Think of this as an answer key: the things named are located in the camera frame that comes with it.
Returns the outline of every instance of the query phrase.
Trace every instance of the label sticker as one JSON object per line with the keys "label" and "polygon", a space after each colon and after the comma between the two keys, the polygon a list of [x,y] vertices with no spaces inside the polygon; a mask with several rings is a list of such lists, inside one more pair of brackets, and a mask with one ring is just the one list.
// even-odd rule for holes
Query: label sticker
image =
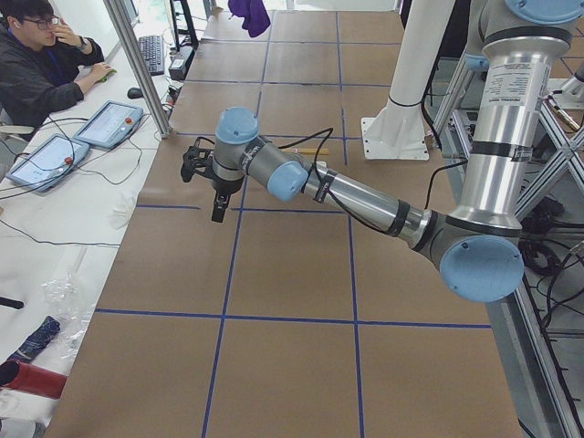
{"label": "label sticker", "polygon": [[538,111],[545,96],[550,68],[541,63],[515,63],[489,69],[482,107],[512,106]]}

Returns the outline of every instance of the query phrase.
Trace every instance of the white desk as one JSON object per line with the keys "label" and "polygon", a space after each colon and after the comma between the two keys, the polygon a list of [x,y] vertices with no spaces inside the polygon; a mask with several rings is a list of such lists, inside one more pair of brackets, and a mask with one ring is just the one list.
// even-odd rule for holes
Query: white desk
{"label": "white desk", "polygon": [[[137,81],[123,50],[120,49],[114,55],[110,64],[118,70],[117,74],[107,82],[96,85],[77,106],[54,113],[51,118],[88,118],[107,99],[142,105],[147,114],[144,99],[130,100],[126,97],[127,90],[136,87]],[[164,76],[153,79],[162,98],[170,80]],[[82,121],[63,121],[58,125],[67,135],[73,135],[81,123]],[[33,151],[56,132],[60,132],[60,129],[54,124],[42,128],[26,151]],[[0,206],[4,208],[0,218],[39,240],[118,245],[124,236],[126,225],[118,229],[112,226],[110,217],[113,209],[120,202],[123,193],[137,197],[160,139],[154,122],[147,117],[131,137],[131,141],[141,150],[140,165],[125,182],[112,185],[97,174],[75,171],[47,193],[25,193],[0,200]],[[119,182],[132,172],[139,156],[140,151],[125,141],[108,153],[90,150],[85,162],[93,161],[83,166],[83,169],[102,172],[110,180]],[[0,198],[25,191],[15,187],[15,184],[6,179],[1,181]],[[47,315],[55,316],[55,307],[45,301],[41,285],[66,278],[76,263],[78,270],[74,278],[78,288],[78,314],[81,319],[89,320],[117,253],[117,247],[37,244],[4,224],[0,224],[0,246],[0,297],[25,302],[25,307],[20,310],[0,306],[0,361],[12,354]],[[34,364],[68,374],[74,358],[70,354],[64,358],[64,353],[71,343],[78,347],[80,339],[67,340],[67,337],[86,326],[87,323],[81,323],[79,318],[62,324],[61,335],[49,344]],[[0,391],[0,417],[12,416],[47,423],[56,406],[57,401],[43,397],[17,391]]]}

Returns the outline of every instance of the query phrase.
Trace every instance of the silver arm tube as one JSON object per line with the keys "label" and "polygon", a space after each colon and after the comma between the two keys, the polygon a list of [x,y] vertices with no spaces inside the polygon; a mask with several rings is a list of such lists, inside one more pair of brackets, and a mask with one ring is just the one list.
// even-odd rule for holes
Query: silver arm tube
{"label": "silver arm tube", "polygon": [[[321,181],[326,178],[329,169],[319,165],[316,172],[310,174],[304,188],[304,194],[313,199],[317,197]],[[402,200],[339,173],[331,182],[323,202],[350,212],[386,235],[399,237],[410,248],[421,242],[433,214],[430,210],[414,208]]]}

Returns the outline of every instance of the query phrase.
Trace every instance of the man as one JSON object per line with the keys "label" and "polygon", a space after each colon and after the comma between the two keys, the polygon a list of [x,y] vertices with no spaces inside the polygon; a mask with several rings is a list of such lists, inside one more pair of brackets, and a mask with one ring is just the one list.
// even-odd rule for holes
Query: man
{"label": "man", "polygon": [[[111,72],[99,45],[75,34],[47,0],[0,0],[0,13],[0,102],[14,124],[39,127]],[[76,79],[78,66],[92,67]]]}

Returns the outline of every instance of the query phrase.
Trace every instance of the purple cloth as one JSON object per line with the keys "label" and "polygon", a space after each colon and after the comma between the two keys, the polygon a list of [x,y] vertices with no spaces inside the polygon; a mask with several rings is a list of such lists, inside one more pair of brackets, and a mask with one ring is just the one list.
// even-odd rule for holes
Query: purple cloth
{"label": "purple cloth", "polygon": [[270,17],[263,0],[229,0],[228,5],[234,16],[244,19],[242,28],[251,38],[259,37],[269,28]]}

